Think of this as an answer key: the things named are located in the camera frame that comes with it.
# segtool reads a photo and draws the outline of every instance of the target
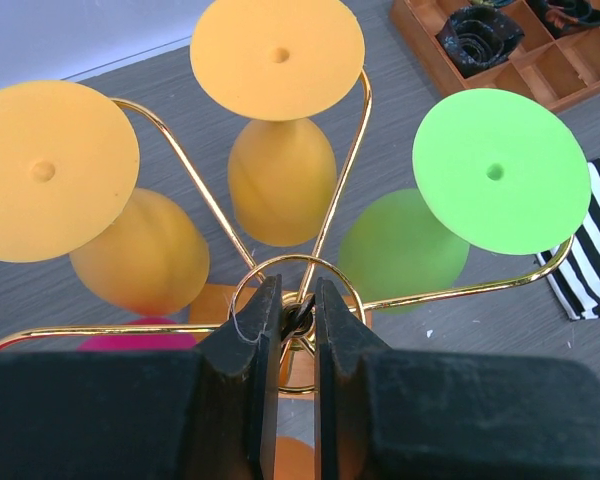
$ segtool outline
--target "black and white striped fabric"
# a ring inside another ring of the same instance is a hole
[[[600,318],[600,158],[589,162],[591,204],[576,233],[573,250],[549,283],[572,320]],[[544,265],[555,254],[538,254]]]

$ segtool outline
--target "white wall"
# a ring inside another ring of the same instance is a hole
[[[211,0],[0,0],[0,88],[80,80],[187,45]]]

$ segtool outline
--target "brown wooden organizer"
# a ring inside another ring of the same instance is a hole
[[[591,0],[600,9],[600,0]],[[468,0],[394,0],[389,14],[442,95],[469,88],[500,88],[559,112],[600,93],[600,28],[555,39],[525,0],[502,11],[525,37],[509,60],[463,78],[436,39],[453,12]]]

